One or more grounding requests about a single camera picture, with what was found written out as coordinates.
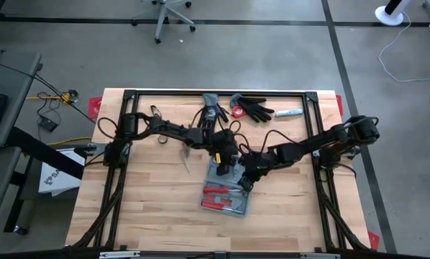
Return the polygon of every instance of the wooden tabletop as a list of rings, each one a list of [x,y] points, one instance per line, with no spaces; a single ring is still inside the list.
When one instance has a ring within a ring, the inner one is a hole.
[[[99,118],[118,120],[123,93],[123,88],[105,89]],[[317,93],[324,129],[341,123],[335,93]],[[221,97],[219,104],[229,109],[229,97]],[[203,99],[200,96],[141,96],[139,112],[151,114],[150,105],[160,109],[163,119],[187,125],[203,106]],[[268,97],[264,105],[276,111],[302,108],[300,99],[289,97]],[[265,133],[271,129],[277,129],[294,140],[306,138],[302,116],[273,118],[265,124],[242,117],[240,122],[240,133],[247,136],[254,150],[260,149]],[[102,128],[114,134],[114,127],[108,122],[102,122]],[[109,141],[95,129],[92,142]],[[267,145],[284,142],[287,140],[272,133]],[[199,207],[209,155],[204,150],[191,150],[188,158],[190,176],[180,159],[180,148],[181,142],[172,139],[164,145],[159,144],[157,135],[134,142],[115,247],[128,245],[129,250],[269,252],[310,252],[315,247],[325,248],[310,155],[290,168],[271,171],[261,178],[252,191],[248,216],[238,218]],[[360,241],[368,246],[370,242],[354,175],[341,167],[334,172],[341,215]],[[78,241],[99,215],[106,173],[107,168],[101,164],[84,170],[67,245]],[[337,244],[330,216],[329,223],[332,238]],[[108,220],[105,230],[104,242],[109,230]]]

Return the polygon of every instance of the tool kit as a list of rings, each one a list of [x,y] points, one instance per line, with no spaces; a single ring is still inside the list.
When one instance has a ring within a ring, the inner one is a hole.
[[[244,173],[244,167],[236,161],[235,166],[222,176],[216,174],[217,167],[216,160],[212,158],[199,205],[214,212],[246,217],[250,193],[237,184]]]

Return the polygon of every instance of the gray glove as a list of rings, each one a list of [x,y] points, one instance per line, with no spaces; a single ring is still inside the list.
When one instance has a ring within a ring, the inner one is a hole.
[[[201,117],[199,118],[198,127],[214,129],[218,116],[220,116],[224,122],[228,122],[228,117],[218,104],[218,95],[203,94],[202,97],[206,105],[202,110]]]

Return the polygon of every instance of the office chair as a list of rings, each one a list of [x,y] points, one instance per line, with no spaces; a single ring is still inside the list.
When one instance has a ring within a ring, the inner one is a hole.
[[[189,30],[191,32],[196,31],[196,27],[194,26],[194,22],[188,19],[187,17],[183,16],[181,13],[177,12],[174,8],[172,8],[171,4],[177,4],[178,2],[181,2],[184,0],[175,0],[175,1],[169,1],[169,0],[159,0],[160,4],[160,10],[159,10],[159,18],[157,19],[157,28],[156,28],[156,34],[155,34],[155,42],[156,44],[161,43],[160,41],[160,30],[163,27],[163,23],[168,21],[168,14],[180,19],[181,21],[185,22],[186,24],[189,24]],[[151,1],[152,4],[157,4],[156,0]],[[191,7],[191,2],[187,1],[185,3],[186,8]],[[139,23],[139,18],[142,14],[138,14],[134,17],[132,17],[132,21],[130,22],[132,26],[137,26]]]

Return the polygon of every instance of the white cable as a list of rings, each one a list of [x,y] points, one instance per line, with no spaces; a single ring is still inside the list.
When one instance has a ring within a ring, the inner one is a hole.
[[[380,54],[378,55],[378,60],[380,61],[380,63],[381,63],[381,65],[383,66],[383,69],[385,70],[385,72],[390,76],[390,77],[392,77],[394,80],[396,80],[397,82],[399,82],[399,83],[406,83],[406,82],[419,82],[419,81],[429,81],[430,80],[430,78],[424,78],[424,79],[410,79],[410,80],[398,80],[395,76],[393,76],[393,74],[392,73],[390,73],[389,71],[388,71],[388,69],[386,69],[386,66],[385,66],[385,64],[383,63],[383,61],[381,60],[381,55],[384,53],[384,51],[387,49],[387,48],[389,48],[392,44],[394,44],[394,42],[401,36],[401,34],[402,34],[402,32],[404,32],[404,31],[406,31],[410,26],[411,26],[411,20],[410,20],[410,17],[404,12],[403,13],[406,17],[407,17],[407,19],[408,19],[408,26],[407,27],[405,27],[404,29],[402,29],[400,32],[399,32],[399,34],[397,35],[397,37],[388,45],[388,46],[386,46],[386,47],[384,47],[382,50],[381,50],[381,52],[380,52]]]

